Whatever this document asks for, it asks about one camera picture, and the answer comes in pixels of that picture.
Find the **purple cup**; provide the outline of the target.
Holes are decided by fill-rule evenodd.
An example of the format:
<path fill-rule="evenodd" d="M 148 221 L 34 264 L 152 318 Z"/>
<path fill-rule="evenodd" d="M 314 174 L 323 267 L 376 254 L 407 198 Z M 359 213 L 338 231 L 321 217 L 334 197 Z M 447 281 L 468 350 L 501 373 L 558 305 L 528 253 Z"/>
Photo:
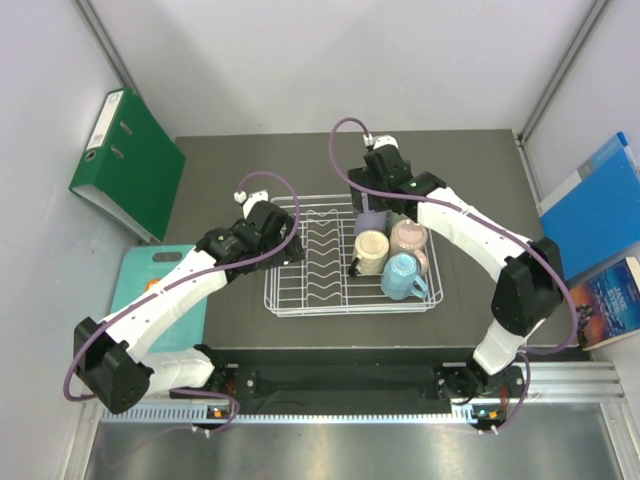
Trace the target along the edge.
<path fill-rule="evenodd" d="M 378 231 L 385 234 L 387 229 L 387 218 L 387 211 L 367 210 L 359 213 L 356 216 L 354 235 L 358 236 L 367 230 Z"/>

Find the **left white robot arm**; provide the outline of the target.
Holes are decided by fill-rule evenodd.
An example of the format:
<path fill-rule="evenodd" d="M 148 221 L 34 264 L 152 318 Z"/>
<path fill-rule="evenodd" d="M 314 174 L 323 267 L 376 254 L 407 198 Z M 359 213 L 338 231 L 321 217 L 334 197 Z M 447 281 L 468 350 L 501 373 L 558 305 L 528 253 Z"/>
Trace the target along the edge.
<path fill-rule="evenodd" d="M 203 346 L 155 353 L 153 344 L 197 303 L 237 277 L 301 261 L 298 218 L 267 200 L 245 207 L 231 227 L 208 231 L 182 261 L 127 306 L 73 333 L 68 374 L 113 414 L 148 395 L 197 389 L 216 396 L 227 374 Z"/>

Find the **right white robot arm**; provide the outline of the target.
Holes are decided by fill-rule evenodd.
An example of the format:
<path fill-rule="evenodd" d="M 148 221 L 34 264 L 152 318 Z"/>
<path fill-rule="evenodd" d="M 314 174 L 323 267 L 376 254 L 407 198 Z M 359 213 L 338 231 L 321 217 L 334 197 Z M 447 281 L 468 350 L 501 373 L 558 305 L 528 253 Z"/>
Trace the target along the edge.
<path fill-rule="evenodd" d="M 364 162 L 347 172 L 356 209 L 363 206 L 360 196 L 367 195 L 370 209 L 404 215 L 439 234 L 495 281 L 493 320 L 466 372 L 474 393 L 492 394 L 517 352 L 563 302 L 558 246 L 547 237 L 532 241 L 509 232 L 461 200 L 439 177 L 413 174 L 393 144 L 369 148 Z"/>

